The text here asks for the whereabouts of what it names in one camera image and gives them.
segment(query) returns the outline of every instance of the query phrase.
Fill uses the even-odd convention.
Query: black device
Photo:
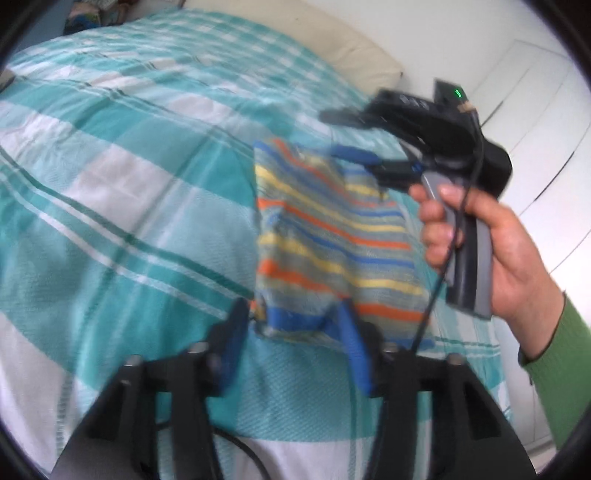
[[[320,120],[360,129],[380,128],[401,141],[406,161],[374,158],[365,162],[366,169],[383,187],[406,192],[412,184],[422,183],[432,198],[440,200],[439,185],[455,183],[498,197],[512,173],[505,150],[483,137],[478,115],[463,89],[441,80],[435,82],[434,101],[380,90],[365,109],[324,111]],[[336,156],[347,160],[350,151],[342,149]],[[469,314],[490,319],[489,228],[473,216],[456,215],[449,207],[446,216],[448,223],[457,225],[465,236],[446,269],[447,302]]]

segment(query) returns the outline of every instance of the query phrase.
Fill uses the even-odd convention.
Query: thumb
[[[444,202],[458,210],[465,189],[453,184],[444,184],[439,187],[439,194]],[[496,198],[481,190],[470,189],[466,213],[474,215],[489,227],[501,226],[507,216],[507,208],[503,207]]]

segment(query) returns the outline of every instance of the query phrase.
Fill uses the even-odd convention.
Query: green sleeve
[[[524,356],[519,357],[523,364]],[[524,368],[560,448],[591,401],[591,330],[568,297],[550,345]]]

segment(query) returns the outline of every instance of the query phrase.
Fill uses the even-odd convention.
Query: black mount
[[[233,380],[248,315],[248,302],[239,299],[227,321],[181,354],[151,362],[129,357],[74,431],[50,480],[158,480],[159,392],[172,393],[176,478],[222,480],[205,399]]]
[[[384,399],[364,480],[413,478],[419,392],[431,392],[433,407],[429,480],[535,478],[517,434],[463,356],[426,358],[385,343],[345,302],[365,347],[371,396]]]

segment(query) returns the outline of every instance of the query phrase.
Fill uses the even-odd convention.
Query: black cable
[[[452,255],[456,250],[456,243],[458,239],[458,235],[460,234],[460,225],[463,222],[464,216],[466,214],[466,205],[468,203],[468,193],[470,189],[475,185],[478,177],[480,176],[480,172],[482,171],[482,166],[484,165],[484,136],[482,135],[482,130],[480,129],[480,123],[478,120],[478,114],[475,110],[470,112],[470,117],[475,127],[475,131],[479,132],[479,138],[477,140],[478,146],[478,154],[476,156],[476,164],[474,165],[474,170],[472,170],[472,175],[468,180],[466,185],[466,191],[464,192],[464,196],[462,201],[460,202],[460,207],[458,208],[457,215],[456,215],[456,225],[453,229],[453,237],[452,242],[449,245],[449,250],[447,251],[447,256],[441,271],[439,272],[439,276],[437,277],[437,282],[431,291],[431,296],[429,297],[429,302],[427,303],[427,307],[423,312],[421,317],[421,321],[418,324],[417,333],[414,336],[413,343],[411,345],[411,352],[417,353],[418,347],[421,345],[423,341],[423,336],[425,335],[425,331],[427,330],[427,326],[429,325],[429,318],[431,317],[431,312],[435,308],[435,302],[439,297],[439,292],[441,292],[441,288],[443,287],[443,282],[445,281],[445,275],[447,273],[447,269],[449,268],[449,264],[452,261]]]
[[[156,425],[157,430],[164,430],[169,427],[170,427],[169,420]],[[246,443],[241,441],[241,439],[239,439],[238,437],[236,437],[232,433],[229,433],[226,430],[221,429],[220,427],[213,426],[212,431],[213,431],[214,435],[217,435],[218,437],[221,437],[224,440],[227,440],[228,442],[230,442],[230,443],[234,444],[235,446],[237,446],[238,448],[240,448],[240,450],[242,450],[244,453],[246,453],[246,455],[248,455],[248,458],[250,458],[250,460],[252,460],[253,463],[256,465],[256,468],[257,468],[257,470],[259,470],[259,473],[263,477],[263,480],[271,480],[271,475],[269,474],[269,471],[267,470],[265,465],[262,463],[262,460],[260,459],[260,457]]]

